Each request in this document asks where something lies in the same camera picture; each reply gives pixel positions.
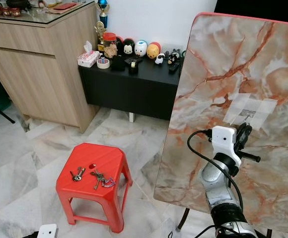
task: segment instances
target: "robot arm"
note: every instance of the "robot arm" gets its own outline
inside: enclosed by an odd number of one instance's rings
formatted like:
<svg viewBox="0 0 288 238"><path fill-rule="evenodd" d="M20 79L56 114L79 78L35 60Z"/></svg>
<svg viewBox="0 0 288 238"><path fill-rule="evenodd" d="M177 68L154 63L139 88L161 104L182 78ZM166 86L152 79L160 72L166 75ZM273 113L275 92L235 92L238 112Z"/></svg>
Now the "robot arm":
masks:
<svg viewBox="0 0 288 238"><path fill-rule="evenodd" d="M215 152L213 162L219 165L229 175L235 176L241 165L241 157L260 161L260 157L253 156L240 150L244 148L252 127L246 123L238 130L223 126L212 129L212 145ZM228 178L213 164L207 163L199 172L199 178L205 187L206 197L216 226L216 238L258 238L256 232L247 223L239 201L235 198ZM234 234L223 227L234 230Z"/></svg>

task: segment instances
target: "white table leg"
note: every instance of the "white table leg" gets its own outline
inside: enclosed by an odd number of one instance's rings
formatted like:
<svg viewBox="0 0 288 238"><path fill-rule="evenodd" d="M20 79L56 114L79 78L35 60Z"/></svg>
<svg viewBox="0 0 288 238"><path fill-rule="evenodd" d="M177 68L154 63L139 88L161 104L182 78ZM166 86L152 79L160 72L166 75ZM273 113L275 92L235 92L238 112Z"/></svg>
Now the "white table leg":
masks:
<svg viewBox="0 0 288 238"><path fill-rule="evenodd" d="M134 117L135 117L135 114L134 113L129 113L129 119L130 119L130 122L134 122Z"/></svg>

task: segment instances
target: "trophy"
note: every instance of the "trophy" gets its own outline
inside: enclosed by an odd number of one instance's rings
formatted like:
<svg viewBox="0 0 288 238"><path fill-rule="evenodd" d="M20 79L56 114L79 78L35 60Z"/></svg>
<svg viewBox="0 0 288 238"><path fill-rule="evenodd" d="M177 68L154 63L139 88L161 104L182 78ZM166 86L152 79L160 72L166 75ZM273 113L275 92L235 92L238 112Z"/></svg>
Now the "trophy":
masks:
<svg viewBox="0 0 288 238"><path fill-rule="evenodd" d="M104 28L108 27L108 15L110 5L106 0L98 0L96 8L100 11L100 21L103 22Z"/></svg>
<svg viewBox="0 0 288 238"><path fill-rule="evenodd" d="M103 51L103 33L106 31L102 21L97 21L94 27L96 33L98 34L98 50Z"/></svg>

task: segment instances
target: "stool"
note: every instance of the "stool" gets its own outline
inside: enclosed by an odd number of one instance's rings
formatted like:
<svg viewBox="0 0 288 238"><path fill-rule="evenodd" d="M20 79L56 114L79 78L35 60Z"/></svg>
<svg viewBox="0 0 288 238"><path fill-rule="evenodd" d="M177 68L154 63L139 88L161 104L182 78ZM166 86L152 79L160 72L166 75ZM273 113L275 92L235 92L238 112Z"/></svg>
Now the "stool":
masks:
<svg viewBox="0 0 288 238"><path fill-rule="evenodd" d="M85 171L80 181L73 181L70 171L76 174L77 167L83 167ZM95 170L104 174L106 179L112 177L116 185L103 187L99 183L95 190L93 187L97 184L97 178L90 174ZM122 208L120 208L117 194L121 173L128 180ZM95 222L109 225L113 232L120 233L124 227L122 214L129 186L132 186L132 179L123 151L115 147L83 143L76 146L70 154L57 179L56 191L69 224L74 225L76 220ZM107 221L74 215L71 208L71 201L74 197L100 203Z"/></svg>

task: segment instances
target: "tissue box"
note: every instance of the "tissue box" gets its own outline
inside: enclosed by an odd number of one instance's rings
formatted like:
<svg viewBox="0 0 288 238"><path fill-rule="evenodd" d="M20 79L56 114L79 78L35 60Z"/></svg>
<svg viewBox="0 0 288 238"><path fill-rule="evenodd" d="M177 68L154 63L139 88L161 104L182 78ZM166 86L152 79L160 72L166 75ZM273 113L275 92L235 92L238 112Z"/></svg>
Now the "tissue box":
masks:
<svg viewBox="0 0 288 238"><path fill-rule="evenodd" d="M86 52L78 57L78 65L90 68L96 63L97 59L99 58L99 51L91 51L90 53Z"/></svg>

